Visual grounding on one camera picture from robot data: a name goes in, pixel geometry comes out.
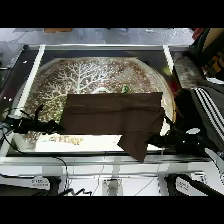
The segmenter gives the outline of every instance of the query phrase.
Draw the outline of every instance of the green object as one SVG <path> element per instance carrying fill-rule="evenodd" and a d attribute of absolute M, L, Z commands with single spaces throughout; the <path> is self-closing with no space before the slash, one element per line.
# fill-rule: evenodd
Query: green object
<path fill-rule="evenodd" d="M 128 85 L 124 84 L 124 85 L 122 86 L 121 93 L 128 93 L 128 91 L 129 91 L 129 87 L 128 87 Z"/>

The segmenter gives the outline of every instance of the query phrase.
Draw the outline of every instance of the glass surface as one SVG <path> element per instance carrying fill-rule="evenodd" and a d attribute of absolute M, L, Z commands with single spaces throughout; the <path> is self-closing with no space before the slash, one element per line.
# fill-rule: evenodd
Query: glass surface
<path fill-rule="evenodd" d="M 39 119 L 59 122 L 70 94 L 163 92 L 162 106 L 174 120 L 173 96 L 163 76 L 139 59 L 129 57 L 56 58 L 39 68 L 25 104 L 25 111 L 34 114 L 40 104 L 44 110 Z M 163 125 L 161 134 L 169 126 Z M 116 135 L 42 135 L 30 132 L 20 135 L 22 150 L 36 152 L 123 151 Z M 148 150 L 157 149 L 149 145 Z"/>

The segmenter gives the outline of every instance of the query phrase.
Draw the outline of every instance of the brown object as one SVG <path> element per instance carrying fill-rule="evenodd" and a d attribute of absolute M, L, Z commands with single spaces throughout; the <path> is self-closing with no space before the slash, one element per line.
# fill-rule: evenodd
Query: brown object
<path fill-rule="evenodd" d="M 144 161 L 147 140 L 160 133 L 162 93 L 69 94 L 61 117 L 62 135 L 122 135 L 118 145 Z"/>
<path fill-rule="evenodd" d="M 72 28 L 44 28 L 45 33 L 71 32 Z"/>

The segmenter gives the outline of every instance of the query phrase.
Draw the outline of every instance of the dark brown towel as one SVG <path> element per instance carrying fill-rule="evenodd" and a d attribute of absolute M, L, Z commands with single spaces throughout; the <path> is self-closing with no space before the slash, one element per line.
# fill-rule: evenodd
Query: dark brown towel
<path fill-rule="evenodd" d="M 122 135 L 118 145 L 144 161 L 150 136 L 164 119 L 162 93 L 69 94 L 60 125 L 62 135 Z"/>

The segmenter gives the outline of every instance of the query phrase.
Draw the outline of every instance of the gray floor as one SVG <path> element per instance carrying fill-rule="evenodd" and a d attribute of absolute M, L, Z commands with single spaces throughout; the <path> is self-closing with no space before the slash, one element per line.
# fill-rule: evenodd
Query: gray floor
<path fill-rule="evenodd" d="M 72 32 L 61 33 L 44 33 L 43 28 L 0 28 L 0 41 L 23 44 L 190 45 L 193 43 L 192 33 L 188 28 L 73 28 Z"/>

